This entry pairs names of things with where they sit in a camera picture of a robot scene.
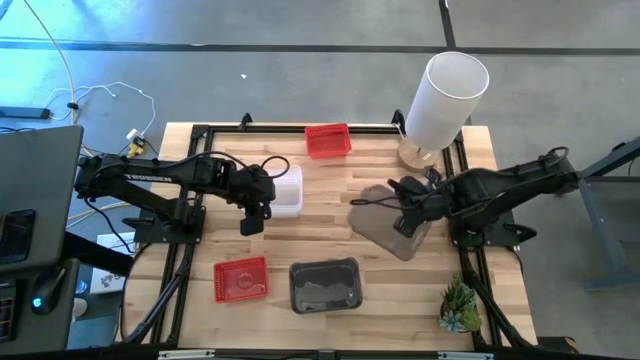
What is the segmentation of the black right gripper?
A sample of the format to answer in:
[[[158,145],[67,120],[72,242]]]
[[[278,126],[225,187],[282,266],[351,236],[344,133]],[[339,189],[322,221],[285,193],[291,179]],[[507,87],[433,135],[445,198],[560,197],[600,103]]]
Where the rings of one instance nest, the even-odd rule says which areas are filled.
[[[455,214],[456,200],[454,183],[457,176],[447,179],[437,173],[430,173],[425,184],[427,193],[421,199],[402,198],[399,200],[404,216],[420,216],[423,222],[450,218]],[[387,184],[397,196],[419,194],[419,181],[412,176],[404,176],[399,181],[389,179]]]

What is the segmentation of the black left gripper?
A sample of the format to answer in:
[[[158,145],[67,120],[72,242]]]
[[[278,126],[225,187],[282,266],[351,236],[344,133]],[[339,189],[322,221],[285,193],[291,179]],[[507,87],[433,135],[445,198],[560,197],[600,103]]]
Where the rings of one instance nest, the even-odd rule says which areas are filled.
[[[232,172],[229,178],[228,201],[242,207],[262,203],[263,219],[272,218],[270,202],[276,198],[275,185],[268,172],[259,165]]]

